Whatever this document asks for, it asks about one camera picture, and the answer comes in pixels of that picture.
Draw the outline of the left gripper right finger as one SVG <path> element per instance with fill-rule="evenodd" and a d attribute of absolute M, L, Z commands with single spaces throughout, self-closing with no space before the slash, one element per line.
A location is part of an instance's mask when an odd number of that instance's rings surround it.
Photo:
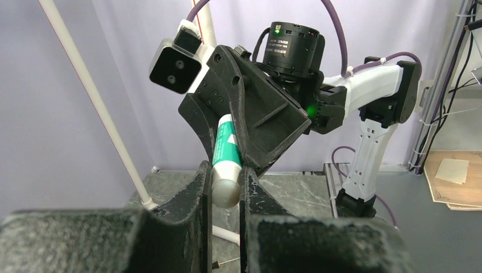
<path fill-rule="evenodd" d="M 243 167 L 241 272 L 412 272 L 395 228 L 369 218 L 297 217 Z"/>

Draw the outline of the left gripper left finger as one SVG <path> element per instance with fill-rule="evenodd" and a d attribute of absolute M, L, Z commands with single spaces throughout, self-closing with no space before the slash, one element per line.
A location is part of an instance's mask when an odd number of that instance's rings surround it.
<path fill-rule="evenodd" d="M 211 165 L 152 210 L 19 210 L 1 222 L 2 272 L 211 272 Z"/>

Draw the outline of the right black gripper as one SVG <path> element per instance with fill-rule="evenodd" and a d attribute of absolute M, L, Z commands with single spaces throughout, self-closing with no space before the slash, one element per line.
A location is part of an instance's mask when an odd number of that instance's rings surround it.
<path fill-rule="evenodd" d="M 187 93 L 178 113 L 198 136 L 211 163 L 218 121 L 231 114 L 242 160 L 262 176 L 310 126 L 300 105 L 307 113 L 317 113 L 321 106 L 316 94 L 324 79 L 319 71 L 324 46 L 267 45 L 261 63 L 256 61 L 259 49 L 257 45 L 246 53 L 250 62 L 228 46 L 216 46 L 207 62 L 207 76 L 223 102 L 211 99 L 206 105 Z"/>

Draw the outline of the green white glue stick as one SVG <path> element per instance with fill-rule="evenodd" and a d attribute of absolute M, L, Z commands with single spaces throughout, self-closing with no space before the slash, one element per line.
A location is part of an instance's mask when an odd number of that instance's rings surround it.
<path fill-rule="evenodd" d="M 213 154 L 212 201 L 217 207 L 229 209 L 239 202 L 242 165 L 232 115 L 223 115 L 218 122 Z"/>

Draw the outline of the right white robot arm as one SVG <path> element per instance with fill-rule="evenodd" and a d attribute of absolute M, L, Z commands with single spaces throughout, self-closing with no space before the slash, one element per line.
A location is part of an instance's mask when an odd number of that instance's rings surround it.
<path fill-rule="evenodd" d="M 312 28 L 273 22 L 252 52 L 219 45 L 207 72 L 183 99 L 179 113 L 217 160 L 219 120 L 231 115 L 241 165 L 258 176 L 302 134 L 328 134 L 359 112 L 360 142 L 335 204 L 342 217 L 374 217 L 376 174 L 388 141 L 414 110 L 421 63 L 400 53 L 367 57 L 355 68 L 325 77 L 325 39 Z"/>

